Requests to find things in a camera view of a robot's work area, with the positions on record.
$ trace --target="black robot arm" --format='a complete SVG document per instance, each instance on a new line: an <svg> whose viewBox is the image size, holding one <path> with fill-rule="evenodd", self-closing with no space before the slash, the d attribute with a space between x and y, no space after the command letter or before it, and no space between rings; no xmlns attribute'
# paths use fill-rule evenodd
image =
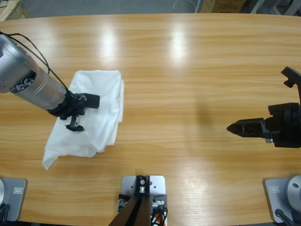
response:
<svg viewBox="0 0 301 226"><path fill-rule="evenodd" d="M281 73L288 78L284 82L286 86L298 86L301 101L301 74L290 67ZM301 147L300 104L270 105L268 109L272 117L238 120L228 126L227 130L241 137L265 138L267 143L274 143L275 147Z"/></svg>

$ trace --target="cardboard box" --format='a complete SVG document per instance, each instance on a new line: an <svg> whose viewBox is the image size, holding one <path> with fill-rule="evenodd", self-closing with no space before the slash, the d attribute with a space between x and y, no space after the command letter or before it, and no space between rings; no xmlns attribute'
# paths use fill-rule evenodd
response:
<svg viewBox="0 0 301 226"><path fill-rule="evenodd" d="M239 13L246 0L204 0L201 13Z"/></svg>

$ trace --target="floor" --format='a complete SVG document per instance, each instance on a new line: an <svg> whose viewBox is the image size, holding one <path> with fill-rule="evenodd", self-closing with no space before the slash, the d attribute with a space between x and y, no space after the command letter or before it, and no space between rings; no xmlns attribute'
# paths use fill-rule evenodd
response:
<svg viewBox="0 0 301 226"><path fill-rule="evenodd" d="M191 0L197 5L198 0ZM195 7L187 0L22 0L31 17L138 14L192 13Z"/></svg>

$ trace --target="black cable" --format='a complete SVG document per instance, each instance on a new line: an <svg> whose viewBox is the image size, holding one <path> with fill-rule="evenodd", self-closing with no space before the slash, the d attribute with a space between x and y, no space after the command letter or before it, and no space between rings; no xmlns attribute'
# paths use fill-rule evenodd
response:
<svg viewBox="0 0 301 226"><path fill-rule="evenodd" d="M29 38L27 38L26 36L24 36L22 34L19 34L19 33L6 34L6 33L3 33L3 32L0 32L0 34L4 34L4 35L8 36L10 39L14 40L15 42L17 42L20 45L22 45L25 49L27 49L28 51L30 51L37 59L39 59L47 67L48 74L51 72L60 81L60 83L65 87L66 91L68 93L70 92L69 89L67 88L67 86L63 83L63 81L50 68L50 66L49 66L47 60L45 59L45 57L43 56L43 54L39 51L39 49L35 46L35 44ZM19 40L17 40L17 39L15 39L15 38L12 37L12 36L15 36L15 35L21 36L21 37L25 38L27 41L29 41L34 46L34 48L39 52L39 54L42 56L42 58L44 59L44 61L36 53L34 53L31 49L29 49L27 46L25 46L22 42L20 42Z"/></svg>
<svg viewBox="0 0 301 226"><path fill-rule="evenodd" d="M287 215L284 214L284 212L280 209L275 210L275 214L277 217L279 217L287 226L295 226L295 223L288 218Z"/></svg>

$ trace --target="label sticker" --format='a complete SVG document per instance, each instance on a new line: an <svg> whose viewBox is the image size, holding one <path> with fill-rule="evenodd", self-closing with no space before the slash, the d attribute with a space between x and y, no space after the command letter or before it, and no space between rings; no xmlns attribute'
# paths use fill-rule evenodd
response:
<svg viewBox="0 0 301 226"><path fill-rule="evenodd" d="M14 188L14 194L22 194L23 188L22 187L15 187Z"/></svg>
<svg viewBox="0 0 301 226"><path fill-rule="evenodd" d="M269 190L270 190L272 193L279 193L279 192L280 192L278 186L271 186L271 187L269 187Z"/></svg>

